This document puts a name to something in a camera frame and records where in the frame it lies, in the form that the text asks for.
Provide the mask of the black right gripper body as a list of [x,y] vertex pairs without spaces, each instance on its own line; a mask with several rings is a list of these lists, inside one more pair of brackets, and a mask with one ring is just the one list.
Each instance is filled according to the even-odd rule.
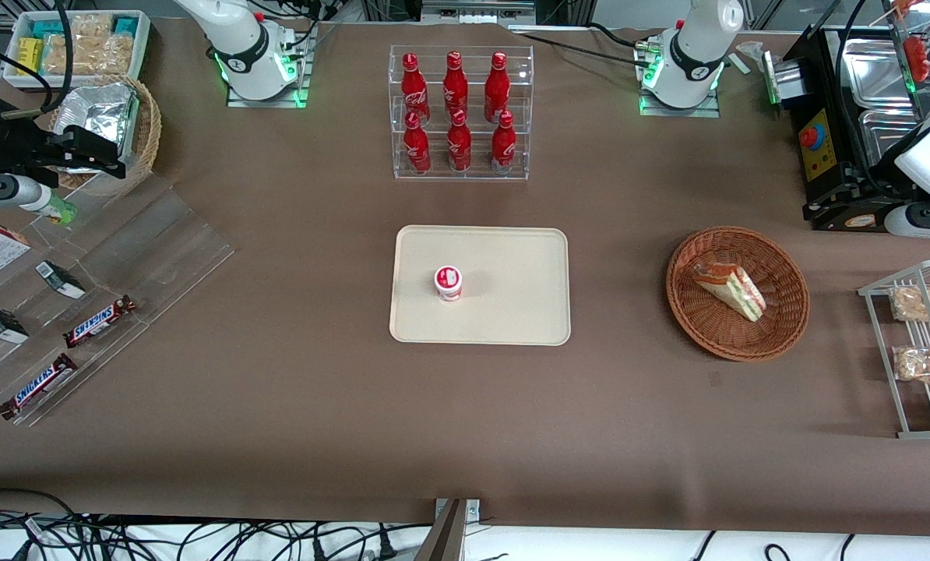
[[3,111],[16,107],[0,98],[0,174],[13,173],[28,178],[52,178],[51,170],[37,163],[38,150],[49,137],[31,118],[5,120]]

